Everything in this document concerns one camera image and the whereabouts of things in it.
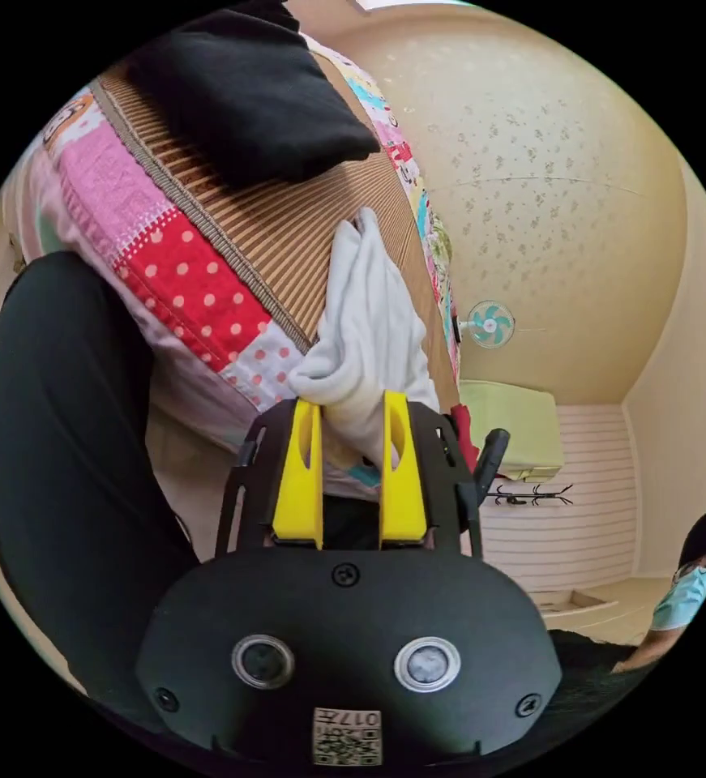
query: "screw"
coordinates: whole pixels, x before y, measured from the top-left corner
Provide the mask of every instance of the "screw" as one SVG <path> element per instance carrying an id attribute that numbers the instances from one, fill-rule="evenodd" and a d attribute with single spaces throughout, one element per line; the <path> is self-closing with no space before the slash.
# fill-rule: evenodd
<path id="1" fill-rule="evenodd" d="M 179 700 L 168 690 L 156 689 L 156 702 L 167 713 L 176 713 L 180 709 Z"/>
<path id="2" fill-rule="evenodd" d="M 521 719 L 527 719 L 529 716 L 533 716 L 540 707 L 541 695 L 525 695 L 522 700 L 517 703 L 515 714 Z"/>
<path id="3" fill-rule="evenodd" d="M 331 573 L 332 581 L 337 585 L 344 588 L 355 586 L 361 578 L 361 573 L 355 565 L 345 562 L 344 564 L 337 565 Z"/>

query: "camera lens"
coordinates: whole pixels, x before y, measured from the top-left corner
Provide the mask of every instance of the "camera lens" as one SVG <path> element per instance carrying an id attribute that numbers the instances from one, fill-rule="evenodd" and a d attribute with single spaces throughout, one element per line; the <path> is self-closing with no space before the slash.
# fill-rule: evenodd
<path id="1" fill-rule="evenodd" d="M 278 689 L 293 676 L 293 654 L 277 638 L 250 635 L 233 650 L 234 672 L 254 689 Z"/>
<path id="2" fill-rule="evenodd" d="M 443 638 L 418 638 L 399 651 L 393 669 L 399 683 L 410 691 L 440 691 L 458 676 L 460 654 Z"/>

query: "red fabric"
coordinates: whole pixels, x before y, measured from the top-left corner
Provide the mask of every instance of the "red fabric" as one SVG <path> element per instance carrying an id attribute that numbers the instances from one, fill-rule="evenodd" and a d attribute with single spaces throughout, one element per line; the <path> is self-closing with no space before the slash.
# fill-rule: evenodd
<path id="1" fill-rule="evenodd" d="M 458 447 L 466 460 L 469 470 L 474 472 L 480 450 L 472 443 L 472 415 L 465 405 L 454 405 L 450 408 L 450 417 L 458 429 Z"/>
<path id="2" fill-rule="evenodd" d="M 216 373 L 237 361 L 271 321 L 212 244 L 176 208 L 122 252 L 115 270 L 142 304 Z"/>

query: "striped wall panel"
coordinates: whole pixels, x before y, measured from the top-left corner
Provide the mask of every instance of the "striped wall panel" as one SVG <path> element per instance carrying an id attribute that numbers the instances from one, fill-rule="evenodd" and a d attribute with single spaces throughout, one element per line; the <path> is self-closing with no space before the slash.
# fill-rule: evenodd
<path id="1" fill-rule="evenodd" d="M 542 489 L 573 484 L 574 505 L 545 501 L 480 509 L 485 559 L 528 592 L 611 584 L 631 575 L 636 545 L 636 481 L 631 444 L 617 405 L 559 406 L 566 465 Z M 516 492 L 530 484 L 496 481 Z"/>

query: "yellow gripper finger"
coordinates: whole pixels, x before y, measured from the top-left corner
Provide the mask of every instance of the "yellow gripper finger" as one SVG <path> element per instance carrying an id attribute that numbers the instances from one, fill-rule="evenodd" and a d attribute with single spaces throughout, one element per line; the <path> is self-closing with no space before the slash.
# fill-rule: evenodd
<path id="1" fill-rule="evenodd" d="M 419 543 L 428 532 L 417 453 L 406 395 L 386 391 L 383 476 L 379 496 L 379 544 Z M 393 468 L 392 449 L 399 463 Z"/>
<path id="2" fill-rule="evenodd" d="M 311 541 L 323 548 L 323 450 L 320 407 L 296 403 L 288 453 L 272 521 L 280 541 Z"/>

